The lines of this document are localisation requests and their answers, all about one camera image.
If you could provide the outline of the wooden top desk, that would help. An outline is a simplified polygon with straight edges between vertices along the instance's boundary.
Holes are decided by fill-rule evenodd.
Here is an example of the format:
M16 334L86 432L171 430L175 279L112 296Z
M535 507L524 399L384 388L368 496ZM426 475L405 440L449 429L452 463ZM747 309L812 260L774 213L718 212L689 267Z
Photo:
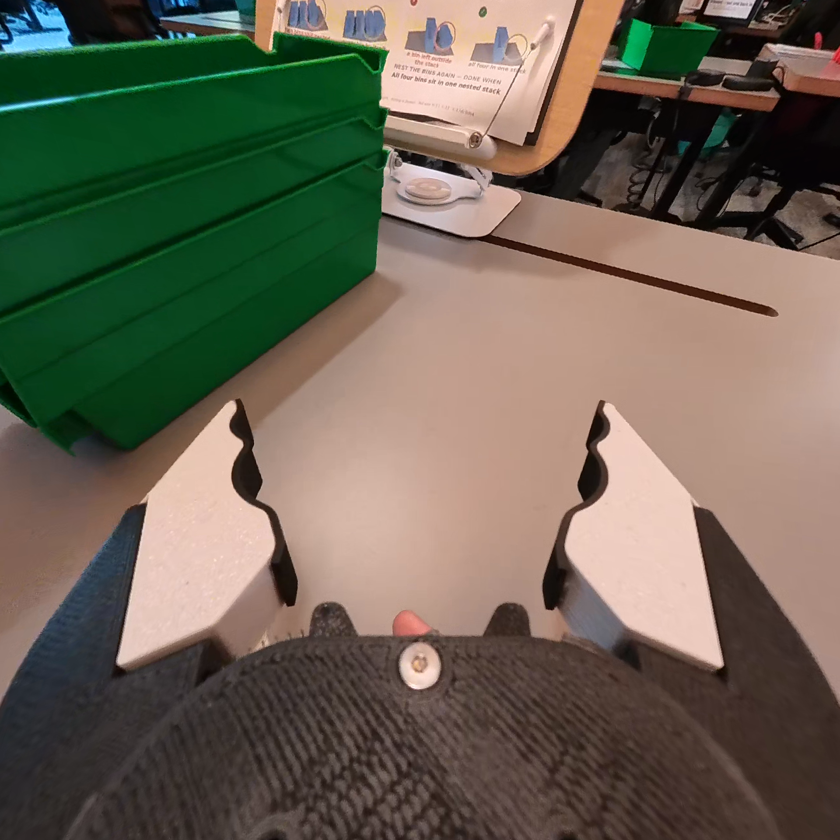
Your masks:
M807 99L813 98L815 93L812 85L795 72L795 63L794 59L784 59L776 64L767 78L771 92L766 95L758 91L732 91L722 84L692 86L683 78L671 80L645 77L618 70L599 72L595 81L596 89L667 100L672 103L671 110L677 119L690 109L697 111L694 117L696 131L690 136L689 147L683 153L665 191L654 202L650 218L675 224L679 222L670 208L691 168L699 159L700 151L719 113L724 108L756 112L759 119L753 131L729 168L721 175L693 225L707 230L744 227L749 237L767 235L779 247L796 249L796 241L786 234L785 227L774 217L793 197L795 189L792 184L781 182L780 190L761 213L729 213L723 210L741 181L760 165L761 154L772 144L771 137L795 139L805 131L808 120L812 118L815 109L807 104Z

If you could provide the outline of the printed instruction sheet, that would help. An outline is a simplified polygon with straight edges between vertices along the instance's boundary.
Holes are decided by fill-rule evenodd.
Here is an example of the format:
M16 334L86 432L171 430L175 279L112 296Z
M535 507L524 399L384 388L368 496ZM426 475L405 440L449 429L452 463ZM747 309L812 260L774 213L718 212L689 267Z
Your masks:
M547 16L553 36L526 62L489 131L532 144L557 81L581 2L273 2L273 32L387 52L381 105L392 113L481 132Z

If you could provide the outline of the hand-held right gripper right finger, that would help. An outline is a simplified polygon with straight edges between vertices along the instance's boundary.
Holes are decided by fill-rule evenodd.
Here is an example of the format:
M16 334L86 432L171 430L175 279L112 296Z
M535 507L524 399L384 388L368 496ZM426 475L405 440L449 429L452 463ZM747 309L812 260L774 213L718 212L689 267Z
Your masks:
M596 406L577 490L543 574L545 608L608 652L640 643L721 670L695 500L609 402Z

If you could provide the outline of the grey desk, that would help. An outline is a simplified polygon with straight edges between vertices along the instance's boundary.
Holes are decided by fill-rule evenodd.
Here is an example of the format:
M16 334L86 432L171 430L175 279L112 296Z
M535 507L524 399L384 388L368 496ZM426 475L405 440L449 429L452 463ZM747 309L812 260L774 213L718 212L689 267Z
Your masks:
M838 690L838 260L526 195L488 241L383 219L376 272L133 451L2 412L2 690L123 511L240 398L298 568L363 633L477 633L541 582L612 403Z

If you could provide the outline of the green plastic storage bin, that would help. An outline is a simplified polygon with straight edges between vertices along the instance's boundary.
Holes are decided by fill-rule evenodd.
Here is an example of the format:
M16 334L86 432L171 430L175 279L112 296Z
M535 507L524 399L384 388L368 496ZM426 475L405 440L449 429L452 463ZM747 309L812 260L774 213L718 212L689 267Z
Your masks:
M132 449L368 277L381 150L2 316L2 407Z
M2 227L2 315L368 158L386 115L345 109L41 202Z
M2 54L2 226L77 191L318 119L378 109L387 52L277 33Z
M698 70L717 28L697 23L652 25L628 21L618 41L616 58L647 77L683 77Z

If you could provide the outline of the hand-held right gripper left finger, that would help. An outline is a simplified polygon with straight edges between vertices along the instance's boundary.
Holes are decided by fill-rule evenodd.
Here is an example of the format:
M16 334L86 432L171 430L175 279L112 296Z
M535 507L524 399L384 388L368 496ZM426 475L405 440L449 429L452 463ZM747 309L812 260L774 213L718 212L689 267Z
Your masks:
M117 666L133 671L201 642L257 649L293 606L298 578L239 399L227 402L143 499Z

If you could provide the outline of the pale wood-edged board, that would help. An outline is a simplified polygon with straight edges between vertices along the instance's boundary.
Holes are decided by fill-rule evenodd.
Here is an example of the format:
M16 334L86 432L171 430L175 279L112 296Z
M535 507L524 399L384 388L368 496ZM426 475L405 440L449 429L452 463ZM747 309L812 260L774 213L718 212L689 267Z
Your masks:
M776 61L773 77L787 91L839 98L839 49L767 44L758 60Z

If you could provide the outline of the instruction sheet on clipboard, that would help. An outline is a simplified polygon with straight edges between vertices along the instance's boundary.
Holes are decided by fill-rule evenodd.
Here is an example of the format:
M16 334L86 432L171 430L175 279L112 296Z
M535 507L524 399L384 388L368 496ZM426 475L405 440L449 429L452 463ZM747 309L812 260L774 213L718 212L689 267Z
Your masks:
M511 214L521 198L509 187L494 185L493 175L534 173L565 149L579 125L618 19L621 2L580 2L534 143L516 145L487 136L473 149L470 137L475 132L471 129L384 108L388 111L384 127L388 161L381 200L384 215L462 238L482 238ZM265 49L275 34L284 33L272 30L272 3L255 4L255 41Z

